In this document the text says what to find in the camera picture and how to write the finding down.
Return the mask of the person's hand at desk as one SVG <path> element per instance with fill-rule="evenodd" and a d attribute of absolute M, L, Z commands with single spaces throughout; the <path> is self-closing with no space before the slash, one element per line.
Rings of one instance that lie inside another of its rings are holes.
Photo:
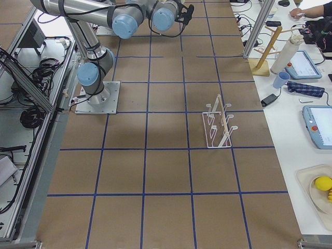
<path fill-rule="evenodd" d="M 304 10 L 300 8 L 295 8 L 289 12 L 290 16 L 294 19 L 300 19 L 301 17 L 305 16 Z"/>

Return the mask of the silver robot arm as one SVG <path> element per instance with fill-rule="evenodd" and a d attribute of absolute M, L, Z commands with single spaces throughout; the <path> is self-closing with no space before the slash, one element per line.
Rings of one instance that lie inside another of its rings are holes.
<path fill-rule="evenodd" d="M 159 31 L 168 30 L 174 22 L 184 20 L 182 1 L 126 1 L 122 5 L 98 1 L 32 1 L 34 7 L 52 16 L 64 17 L 77 41 L 80 41 L 87 60 L 77 70 L 77 79 L 85 92 L 87 103 L 101 108 L 111 96 L 104 77 L 115 64 L 112 51 L 103 46 L 92 25 L 109 27 L 121 39 L 134 35 L 144 20 Z"/>

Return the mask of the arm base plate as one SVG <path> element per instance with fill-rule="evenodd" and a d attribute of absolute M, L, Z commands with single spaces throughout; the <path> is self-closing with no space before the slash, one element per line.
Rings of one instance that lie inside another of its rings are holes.
<path fill-rule="evenodd" d="M 111 28 L 104 26 L 98 26 L 96 34 L 97 36 L 116 36 Z"/>
<path fill-rule="evenodd" d="M 76 105 L 75 114 L 77 115 L 104 115 L 116 114 L 118 98 L 120 92 L 119 81 L 104 81 L 104 90 L 97 95 L 92 96 L 88 101 L 85 96 L 85 90 L 81 87 L 80 94 L 84 97 Z"/>

